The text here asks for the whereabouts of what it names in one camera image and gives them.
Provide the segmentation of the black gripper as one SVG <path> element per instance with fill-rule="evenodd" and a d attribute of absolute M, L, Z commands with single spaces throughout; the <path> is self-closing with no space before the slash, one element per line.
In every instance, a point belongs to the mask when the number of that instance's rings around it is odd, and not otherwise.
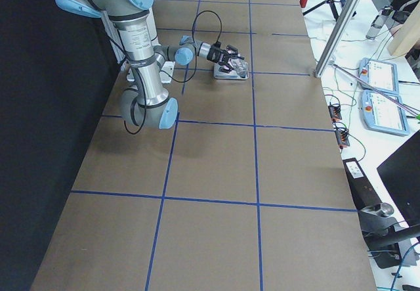
<path fill-rule="evenodd" d="M 230 73 L 233 70 L 233 67 L 228 62 L 233 59 L 244 60 L 245 57 L 241 56 L 238 49 L 232 45 L 227 45 L 226 49 L 221 48 L 221 43 L 211 45 L 208 52 L 208 60 L 217 63 L 220 73 Z"/>

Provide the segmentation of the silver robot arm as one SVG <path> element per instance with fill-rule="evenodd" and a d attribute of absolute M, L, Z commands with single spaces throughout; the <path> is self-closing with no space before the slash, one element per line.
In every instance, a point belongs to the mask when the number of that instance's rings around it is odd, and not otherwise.
<path fill-rule="evenodd" d="M 166 62 L 186 66 L 198 57 L 214 63 L 215 77 L 247 79 L 248 64 L 237 48 L 221 47 L 200 41 L 194 35 L 183 36 L 177 46 L 154 45 L 147 22 L 154 0 L 55 0 L 57 6 L 73 14 L 99 18 L 107 13 L 116 28 L 122 52 L 130 64 L 134 85 L 121 95 L 124 121 L 138 128 L 171 128 L 178 113 L 178 102 L 164 88 L 160 74 Z"/>

